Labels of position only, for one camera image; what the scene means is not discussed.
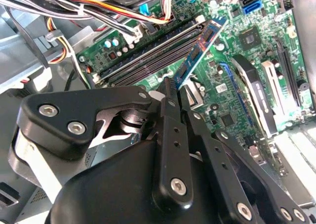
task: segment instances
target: ventilation grille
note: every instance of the ventilation grille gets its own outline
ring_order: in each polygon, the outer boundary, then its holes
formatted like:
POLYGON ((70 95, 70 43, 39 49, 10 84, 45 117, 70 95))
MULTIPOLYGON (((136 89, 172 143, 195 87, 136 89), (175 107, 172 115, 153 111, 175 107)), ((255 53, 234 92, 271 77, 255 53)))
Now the ventilation grille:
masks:
POLYGON ((38 192, 35 194, 33 200, 30 203, 35 203, 37 201, 40 201, 42 199, 47 198, 46 193, 44 192, 44 190, 39 189, 38 192))

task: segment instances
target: yellow wire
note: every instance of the yellow wire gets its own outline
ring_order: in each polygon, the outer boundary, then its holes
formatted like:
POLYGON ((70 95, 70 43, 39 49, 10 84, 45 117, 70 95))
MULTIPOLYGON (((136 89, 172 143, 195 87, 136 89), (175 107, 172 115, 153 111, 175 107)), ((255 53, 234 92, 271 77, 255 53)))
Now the yellow wire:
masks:
POLYGON ((141 14, 136 14, 134 12, 131 12, 131 11, 127 11, 127 10, 124 10, 122 8, 119 8, 119 7, 116 7, 116 6, 113 6, 113 5, 109 5, 107 3, 104 3, 104 2, 101 2, 101 1, 98 1, 98 0, 85 0, 85 1, 89 1, 89 2, 92 2, 92 3, 95 3, 95 4, 99 4, 105 8, 108 8, 108 9, 112 9, 114 11, 118 11, 118 12, 121 12, 121 13, 125 13, 125 14, 129 14, 129 15, 132 15, 132 16, 135 16, 139 19, 143 19, 143 20, 149 20, 149 21, 152 21, 153 23, 156 23, 156 24, 165 24, 168 22, 168 20, 160 20, 160 19, 156 19, 156 18, 152 18, 152 17, 146 17, 144 15, 141 15, 141 14))

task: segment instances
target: blue slot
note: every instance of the blue slot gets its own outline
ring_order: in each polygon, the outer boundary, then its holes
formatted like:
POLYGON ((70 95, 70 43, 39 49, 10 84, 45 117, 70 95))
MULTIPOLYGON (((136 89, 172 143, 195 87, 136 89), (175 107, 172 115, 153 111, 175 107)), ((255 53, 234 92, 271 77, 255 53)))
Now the blue slot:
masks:
POLYGON ((247 5, 245 5, 242 8, 242 12, 245 15, 250 14, 251 12, 255 11, 255 10, 259 10, 262 7, 262 1, 261 0, 254 0, 252 3, 249 3, 247 5))

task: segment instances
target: chipset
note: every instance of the chipset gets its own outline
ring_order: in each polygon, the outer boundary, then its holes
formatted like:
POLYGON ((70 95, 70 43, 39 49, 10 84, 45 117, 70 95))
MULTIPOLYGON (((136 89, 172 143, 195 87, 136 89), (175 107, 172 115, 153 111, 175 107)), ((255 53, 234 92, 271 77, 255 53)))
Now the chipset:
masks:
POLYGON ((257 26, 242 32, 238 37, 243 51, 250 50, 261 44, 261 38, 257 26))

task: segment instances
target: black connector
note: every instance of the black connector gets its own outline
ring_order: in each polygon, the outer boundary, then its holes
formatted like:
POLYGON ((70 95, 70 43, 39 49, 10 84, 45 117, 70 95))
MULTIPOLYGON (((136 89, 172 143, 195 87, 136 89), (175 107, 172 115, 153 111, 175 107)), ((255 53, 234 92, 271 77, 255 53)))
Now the black connector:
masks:
POLYGON ((280 13, 285 13, 295 7, 294 0, 277 0, 280 13))

